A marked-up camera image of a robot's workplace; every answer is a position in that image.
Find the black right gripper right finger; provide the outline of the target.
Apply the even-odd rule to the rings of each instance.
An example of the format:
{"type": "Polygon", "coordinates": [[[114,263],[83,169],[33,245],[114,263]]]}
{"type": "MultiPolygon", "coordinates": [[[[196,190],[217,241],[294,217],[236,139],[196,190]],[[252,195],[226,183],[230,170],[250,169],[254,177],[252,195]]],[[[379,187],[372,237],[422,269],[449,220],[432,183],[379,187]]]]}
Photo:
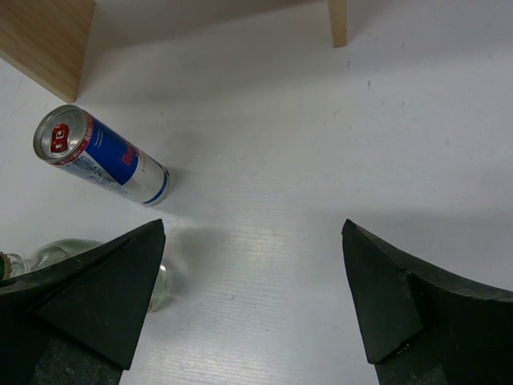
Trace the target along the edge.
{"type": "Polygon", "coordinates": [[[512,293],[408,254],[348,220],[345,271],[380,384],[510,384],[512,293]]]}

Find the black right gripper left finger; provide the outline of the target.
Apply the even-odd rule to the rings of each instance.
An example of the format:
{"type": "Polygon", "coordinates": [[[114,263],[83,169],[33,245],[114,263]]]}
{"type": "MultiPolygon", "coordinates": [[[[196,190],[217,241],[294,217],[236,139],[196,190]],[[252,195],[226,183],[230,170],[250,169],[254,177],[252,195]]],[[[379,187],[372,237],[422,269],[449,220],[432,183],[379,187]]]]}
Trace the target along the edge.
{"type": "Polygon", "coordinates": [[[34,272],[1,256],[1,382],[117,384],[131,367],[165,245],[160,219],[34,272]]]}

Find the clear glass bottle front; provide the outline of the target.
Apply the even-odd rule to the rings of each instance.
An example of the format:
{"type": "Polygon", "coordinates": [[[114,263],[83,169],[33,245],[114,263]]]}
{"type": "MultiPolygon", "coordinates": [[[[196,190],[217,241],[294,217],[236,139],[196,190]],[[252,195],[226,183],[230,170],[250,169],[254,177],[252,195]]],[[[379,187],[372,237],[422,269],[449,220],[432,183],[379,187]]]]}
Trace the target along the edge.
{"type": "MultiPolygon", "coordinates": [[[[1,280],[28,274],[102,245],[101,241],[67,238],[53,241],[34,251],[29,257],[1,252],[1,280]]],[[[160,265],[151,294],[148,313],[156,312],[171,300],[172,279],[164,264],[160,265]]]]}

